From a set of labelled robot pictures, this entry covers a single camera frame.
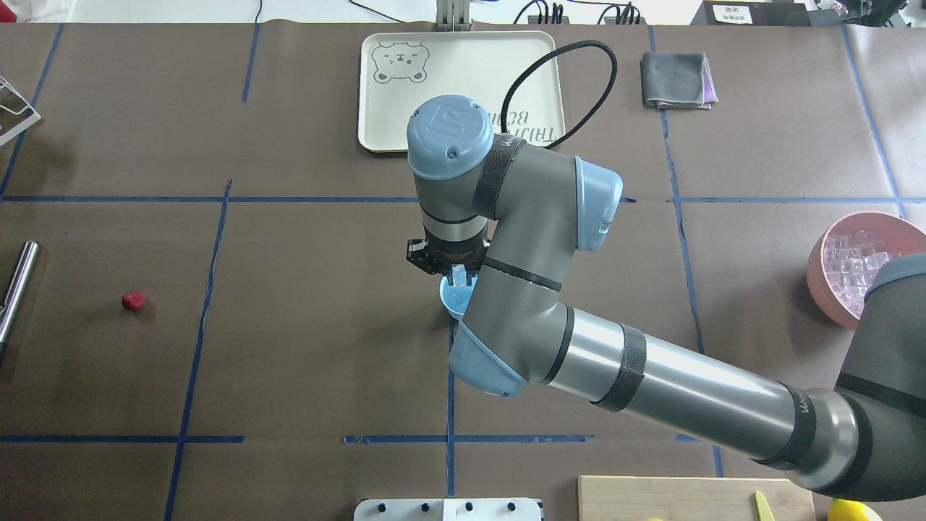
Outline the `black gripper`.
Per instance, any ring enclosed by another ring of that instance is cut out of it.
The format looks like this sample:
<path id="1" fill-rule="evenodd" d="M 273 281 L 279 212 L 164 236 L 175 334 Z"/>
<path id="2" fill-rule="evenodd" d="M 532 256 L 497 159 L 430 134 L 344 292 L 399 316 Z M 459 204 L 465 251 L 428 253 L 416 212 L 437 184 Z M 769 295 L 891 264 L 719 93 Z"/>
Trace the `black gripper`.
<path id="1" fill-rule="evenodd" d="M 430 276 L 448 277 L 450 287 L 462 288 L 468 287 L 470 277 L 482 269 L 486 251 L 487 243 L 454 257 L 427 240 L 408 240 L 406 260 Z"/>

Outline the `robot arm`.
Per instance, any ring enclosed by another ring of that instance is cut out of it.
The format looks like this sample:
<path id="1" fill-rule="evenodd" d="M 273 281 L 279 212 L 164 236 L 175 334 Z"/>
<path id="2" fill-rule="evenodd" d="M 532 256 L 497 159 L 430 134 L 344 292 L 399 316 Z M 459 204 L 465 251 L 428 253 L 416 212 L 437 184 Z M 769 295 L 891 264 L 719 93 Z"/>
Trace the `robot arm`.
<path id="1" fill-rule="evenodd" d="M 407 122 L 425 231 L 407 260 L 474 291 L 449 353 L 456 377 L 516 398 L 529 382 L 626 411 L 854 501 L 924 495 L 924 254 L 880 268 L 833 389 L 803 390 L 565 305 L 574 254 L 604 244 L 616 172 L 496 133 L 466 96 Z"/>

